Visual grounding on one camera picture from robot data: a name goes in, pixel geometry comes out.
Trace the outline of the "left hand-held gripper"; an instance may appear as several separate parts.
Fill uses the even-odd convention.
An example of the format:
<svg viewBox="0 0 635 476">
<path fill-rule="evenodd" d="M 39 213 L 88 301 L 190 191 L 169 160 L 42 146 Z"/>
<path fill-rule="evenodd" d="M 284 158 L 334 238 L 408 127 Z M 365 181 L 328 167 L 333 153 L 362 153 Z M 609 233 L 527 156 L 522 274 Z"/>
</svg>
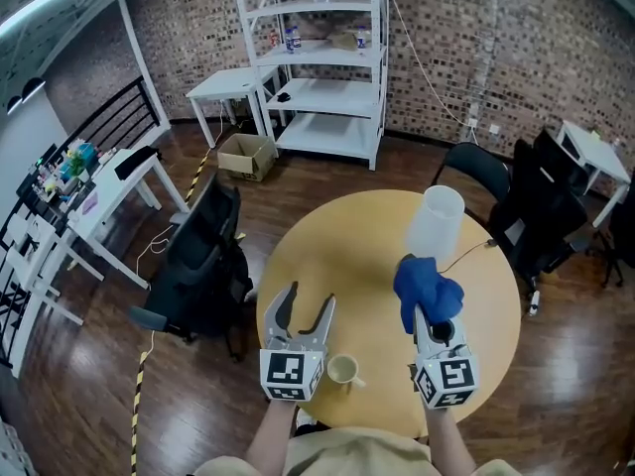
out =
<svg viewBox="0 0 635 476">
<path fill-rule="evenodd" d="M 259 354 L 260 384 L 270 400 L 310 401 L 324 372 L 335 295 L 324 301 L 310 329 L 300 330 L 295 339 L 288 339 L 297 291 L 297 282 L 281 290 L 264 316 L 266 337 L 271 339 Z"/>
</svg>

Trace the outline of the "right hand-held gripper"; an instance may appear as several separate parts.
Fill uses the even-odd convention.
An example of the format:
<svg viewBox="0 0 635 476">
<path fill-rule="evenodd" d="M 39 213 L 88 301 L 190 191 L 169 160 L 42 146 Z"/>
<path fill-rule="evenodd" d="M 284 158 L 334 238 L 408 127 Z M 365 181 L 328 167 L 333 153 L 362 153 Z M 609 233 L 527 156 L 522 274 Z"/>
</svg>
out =
<svg viewBox="0 0 635 476">
<path fill-rule="evenodd" d="M 414 331 L 418 351 L 409 366 L 413 390 L 427 409 L 464 405 L 480 386 L 477 357 L 467 347 L 460 317 L 450 320 L 452 335 L 447 350 L 435 354 L 437 344 L 422 307 L 414 310 Z"/>
</svg>

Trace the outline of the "blue cloth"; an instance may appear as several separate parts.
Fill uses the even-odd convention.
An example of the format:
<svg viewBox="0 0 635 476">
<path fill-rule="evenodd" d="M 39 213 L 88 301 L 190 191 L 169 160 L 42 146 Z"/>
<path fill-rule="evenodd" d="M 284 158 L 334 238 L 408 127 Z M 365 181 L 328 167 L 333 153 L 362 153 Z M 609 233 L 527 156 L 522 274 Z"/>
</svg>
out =
<svg viewBox="0 0 635 476">
<path fill-rule="evenodd" d="M 405 256 L 397 267 L 393 290 L 400 300 L 401 319 L 408 334 L 414 333 L 417 309 L 431 325 L 447 322 L 462 310 L 462 287 L 442 276 L 436 260 L 431 257 Z"/>
</svg>

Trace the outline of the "cream cup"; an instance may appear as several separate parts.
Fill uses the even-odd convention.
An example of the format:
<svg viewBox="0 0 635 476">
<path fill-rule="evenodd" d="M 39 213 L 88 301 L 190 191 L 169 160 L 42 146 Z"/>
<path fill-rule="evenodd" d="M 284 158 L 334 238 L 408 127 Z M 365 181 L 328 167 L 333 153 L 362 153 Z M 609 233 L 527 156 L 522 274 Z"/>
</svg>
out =
<svg viewBox="0 0 635 476">
<path fill-rule="evenodd" d="M 357 360 L 347 354 L 332 356 L 326 365 L 326 371 L 332 381 L 338 385 L 355 385 L 364 388 L 366 383 L 359 377 Z"/>
</svg>

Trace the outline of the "person's right forearm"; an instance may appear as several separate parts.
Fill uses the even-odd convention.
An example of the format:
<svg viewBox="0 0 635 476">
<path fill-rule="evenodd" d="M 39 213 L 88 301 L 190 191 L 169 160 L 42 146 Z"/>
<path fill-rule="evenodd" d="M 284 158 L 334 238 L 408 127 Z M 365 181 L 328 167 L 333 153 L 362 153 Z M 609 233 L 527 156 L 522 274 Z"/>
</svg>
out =
<svg viewBox="0 0 635 476">
<path fill-rule="evenodd" d="M 476 464 L 449 409 L 425 409 L 432 463 L 443 476 L 470 476 Z"/>
</svg>

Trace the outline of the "person's beige shirt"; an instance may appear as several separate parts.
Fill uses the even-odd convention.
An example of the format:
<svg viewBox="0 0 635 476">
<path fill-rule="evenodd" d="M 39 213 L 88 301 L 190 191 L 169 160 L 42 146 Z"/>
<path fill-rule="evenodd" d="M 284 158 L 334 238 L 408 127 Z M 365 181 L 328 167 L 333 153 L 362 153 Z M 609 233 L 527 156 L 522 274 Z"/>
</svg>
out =
<svg viewBox="0 0 635 476">
<path fill-rule="evenodd" d="M 373 428 L 333 428 L 289 440 L 281 476 L 442 476 L 430 449 Z"/>
</svg>

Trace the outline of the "cardboard box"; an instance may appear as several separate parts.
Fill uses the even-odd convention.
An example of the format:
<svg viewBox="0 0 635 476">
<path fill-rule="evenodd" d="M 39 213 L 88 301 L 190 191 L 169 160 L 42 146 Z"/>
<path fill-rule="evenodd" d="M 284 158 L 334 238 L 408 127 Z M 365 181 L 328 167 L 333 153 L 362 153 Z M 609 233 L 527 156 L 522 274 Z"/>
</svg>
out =
<svg viewBox="0 0 635 476">
<path fill-rule="evenodd" d="M 276 159 L 270 137 L 235 133 L 218 149 L 218 167 L 230 176 L 262 181 Z"/>
</svg>

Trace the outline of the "yellow black striped floor tape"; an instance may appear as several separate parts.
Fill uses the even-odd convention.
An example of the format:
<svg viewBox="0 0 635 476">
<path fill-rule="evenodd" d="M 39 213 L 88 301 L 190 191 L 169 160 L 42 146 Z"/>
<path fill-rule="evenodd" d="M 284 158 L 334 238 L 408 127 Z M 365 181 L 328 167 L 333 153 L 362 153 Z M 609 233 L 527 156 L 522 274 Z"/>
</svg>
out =
<svg viewBox="0 0 635 476">
<path fill-rule="evenodd" d="M 137 476 L 137 445 L 138 445 L 138 425 L 139 425 L 139 410 L 140 410 L 140 400 L 141 400 L 141 390 L 143 385 L 143 377 L 144 377 L 144 369 L 145 363 L 148 359 L 149 352 L 144 351 L 140 355 L 137 379 L 136 379 L 136 388 L 135 395 L 133 401 L 133 413 L 132 413 L 132 421 L 131 421 L 131 456 L 130 456 L 130 465 L 131 465 L 131 476 Z"/>
</svg>

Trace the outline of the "white metal shelf rack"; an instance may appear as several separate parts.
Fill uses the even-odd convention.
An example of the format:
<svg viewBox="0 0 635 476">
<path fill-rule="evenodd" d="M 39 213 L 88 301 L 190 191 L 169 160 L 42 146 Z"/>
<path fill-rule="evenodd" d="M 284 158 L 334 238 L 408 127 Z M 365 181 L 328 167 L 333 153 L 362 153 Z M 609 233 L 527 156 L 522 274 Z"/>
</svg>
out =
<svg viewBox="0 0 635 476">
<path fill-rule="evenodd" d="M 249 65 L 280 80 L 256 82 L 265 133 L 280 151 L 365 161 L 376 168 L 384 134 L 388 81 L 389 0 L 236 0 Z M 302 47 L 288 54 L 285 32 L 299 28 Z M 368 33 L 365 50 L 334 48 L 333 32 Z M 272 48 L 276 31 L 280 44 Z M 291 99 L 281 103 L 277 96 Z"/>
</svg>

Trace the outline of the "black pouch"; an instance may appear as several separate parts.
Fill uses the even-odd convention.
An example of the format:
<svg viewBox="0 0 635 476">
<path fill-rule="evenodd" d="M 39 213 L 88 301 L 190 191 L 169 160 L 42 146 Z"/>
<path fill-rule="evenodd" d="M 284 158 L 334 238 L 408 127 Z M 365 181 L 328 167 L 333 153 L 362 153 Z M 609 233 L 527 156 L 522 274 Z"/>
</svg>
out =
<svg viewBox="0 0 635 476">
<path fill-rule="evenodd" d="M 123 160 L 116 168 L 115 173 L 120 180 L 129 178 L 132 173 L 151 157 L 156 156 L 158 159 L 162 157 L 158 148 L 144 146 Z"/>
</svg>

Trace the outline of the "white side table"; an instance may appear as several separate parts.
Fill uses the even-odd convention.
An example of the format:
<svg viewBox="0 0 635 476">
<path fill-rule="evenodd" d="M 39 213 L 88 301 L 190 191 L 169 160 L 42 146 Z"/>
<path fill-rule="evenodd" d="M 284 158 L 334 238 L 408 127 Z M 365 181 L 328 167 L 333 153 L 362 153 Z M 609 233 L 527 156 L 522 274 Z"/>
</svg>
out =
<svg viewBox="0 0 635 476">
<path fill-rule="evenodd" d="M 592 221 L 592 227 L 597 229 L 628 191 L 630 176 L 612 145 L 570 121 L 563 121 L 556 142 L 575 163 L 589 173 L 583 193 L 589 191 L 600 174 L 610 177 L 616 183 L 613 194 Z"/>
</svg>

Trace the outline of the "small white table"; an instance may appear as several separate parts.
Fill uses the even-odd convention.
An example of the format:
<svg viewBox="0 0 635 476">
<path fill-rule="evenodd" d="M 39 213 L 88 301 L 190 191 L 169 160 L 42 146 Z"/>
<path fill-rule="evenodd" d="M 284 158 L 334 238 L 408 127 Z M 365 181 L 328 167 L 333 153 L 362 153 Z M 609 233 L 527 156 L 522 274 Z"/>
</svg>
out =
<svg viewBox="0 0 635 476">
<path fill-rule="evenodd" d="M 221 109 L 226 112 L 230 122 L 235 125 L 237 120 L 231 108 L 231 101 L 246 98 L 257 133 L 259 135 L 265 133 L 262 111 L 256 93 L 256 77 L 251 67 L 219 70 L 188 92 L 186 97 L 190 101 L 205 140 L 211 149 L 216 146 L 216 138 L 212 136 L 203 114 L 200 105 L 203 101 L 219 101 Z"/>
</svg>

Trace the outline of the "blue box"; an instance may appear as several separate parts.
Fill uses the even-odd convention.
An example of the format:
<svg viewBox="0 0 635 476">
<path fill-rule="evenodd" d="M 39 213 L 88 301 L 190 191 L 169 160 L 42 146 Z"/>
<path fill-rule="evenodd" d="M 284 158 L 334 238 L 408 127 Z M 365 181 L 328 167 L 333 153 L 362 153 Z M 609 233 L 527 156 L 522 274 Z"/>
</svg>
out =
<svg viewBox="0 0 635 476">
<path fill-rule="evenodd" d="M 66 152 L 65 152 L 65 159 L 63 160 L 63 163 L 60 166 L 60 176 L 61 176 L 62 179 L 71 179 L 71 177 L 68 174 L 68 165 L 67 165 L 67 155 L 66 154 L 67 154 L 68 151 L 74 151 L 74 150 L 81 150 L 82 151 L 83 156 L 85 158 L 85 169 L 87 169 L 88 166 L 93 163 L 93 159 L 96 157 L 96 149 L 94 148 L 94 146 L 91 143 L 81 143 L 80 145 L 78 145 L 74 149 L 67 149 Z"/>
</svg>

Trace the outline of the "black metal railing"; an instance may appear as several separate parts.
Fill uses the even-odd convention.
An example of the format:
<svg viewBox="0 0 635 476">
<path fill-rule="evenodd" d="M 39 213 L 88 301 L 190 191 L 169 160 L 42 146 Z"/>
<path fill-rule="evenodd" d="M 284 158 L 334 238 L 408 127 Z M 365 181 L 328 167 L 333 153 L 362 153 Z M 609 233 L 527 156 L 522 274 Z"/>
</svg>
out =
<svg viewBox="0 0 635 476">
<path fill-rule="evenodd" d="M 110 97 L 69 136 L 44 146 L 40 154 L 19 169 L 18 185 L 6 189 L 7 182 L 0 180 L 0 193 L 10 196 L 0 206 L 0 365 L 13 370 L 18 367 L 14 345 L 31 296 L 22 290 L 17 275 L 7 263 L 7 250 L 13 244 L 7 233 L 8 220 L 15 213 L 24 217 L 39 214 L 54 227 L 62 227 L 61 198 L 56 195 L 53 201 L 44 201 L 33 189 L 37 168 L 58 164 L 63 151 L 76 139 L 90 142 L 100 151 L 130 148 L 158 126 L 159 117 L 139 76 Z"/>
</svg>

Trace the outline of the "black cluttered side table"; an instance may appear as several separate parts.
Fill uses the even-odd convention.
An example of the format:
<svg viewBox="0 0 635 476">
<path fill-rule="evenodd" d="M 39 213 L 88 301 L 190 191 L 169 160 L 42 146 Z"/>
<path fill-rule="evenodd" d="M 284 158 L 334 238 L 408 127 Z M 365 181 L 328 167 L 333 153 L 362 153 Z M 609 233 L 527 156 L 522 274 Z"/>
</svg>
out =
<svg viewBox="0 0 635 476">
<path fill-rule="evenodd" d="M 97 169 L 98 150 L 93 163 L 78 178 L 64 179 L 60 176 L 60 166 L 65 159 L 67 149 L 74 149 L 81 139 L 73 141 L 67 148 L 50 145 L 30 166 L 29 172 L 16 189 L 18 198 L 32 211 L 45 214 L 49 209 L 65 211 L 74 197 L 89 182 Z"/>
</svg>

